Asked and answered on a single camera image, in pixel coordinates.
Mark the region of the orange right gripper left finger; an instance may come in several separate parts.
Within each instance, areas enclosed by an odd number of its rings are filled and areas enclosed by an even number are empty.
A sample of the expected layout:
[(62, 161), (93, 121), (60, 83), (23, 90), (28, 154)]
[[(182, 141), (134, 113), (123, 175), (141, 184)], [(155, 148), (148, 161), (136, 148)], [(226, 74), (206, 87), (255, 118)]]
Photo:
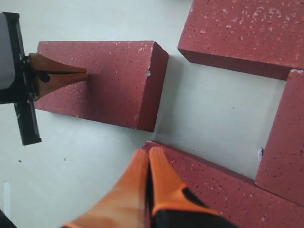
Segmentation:
[(91, 209), (62, 227), (145, 227), (148, 168), (148, 152), (144, 149), (136, 150), (129, 166), (113, 188)]

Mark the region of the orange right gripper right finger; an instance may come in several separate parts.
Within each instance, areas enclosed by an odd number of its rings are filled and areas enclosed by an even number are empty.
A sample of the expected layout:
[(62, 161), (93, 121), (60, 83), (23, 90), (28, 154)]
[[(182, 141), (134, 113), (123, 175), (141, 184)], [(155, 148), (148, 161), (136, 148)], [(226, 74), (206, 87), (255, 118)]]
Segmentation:
[(156, 228), (215, 228), (220, 213), (191, 199), (189, 189), (169, 164), (165, 150), (149, 151), (154, 205), (152, 217)]

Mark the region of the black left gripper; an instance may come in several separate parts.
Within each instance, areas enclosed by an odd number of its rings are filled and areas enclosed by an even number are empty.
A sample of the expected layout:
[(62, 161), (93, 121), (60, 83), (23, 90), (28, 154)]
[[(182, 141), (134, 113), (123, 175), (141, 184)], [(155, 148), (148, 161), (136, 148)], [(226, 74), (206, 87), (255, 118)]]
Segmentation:
[[(36, 94), (30, 68), (35, 73), (45, 73), (35, 79)], [(23, 145), (42, 141), (34, 108), (35, 98), (87, 79), (85, 68), (66, 65), (38, 53), (26, 56), (19, 14), (0, 13), (0, 103), (14, 104)]]

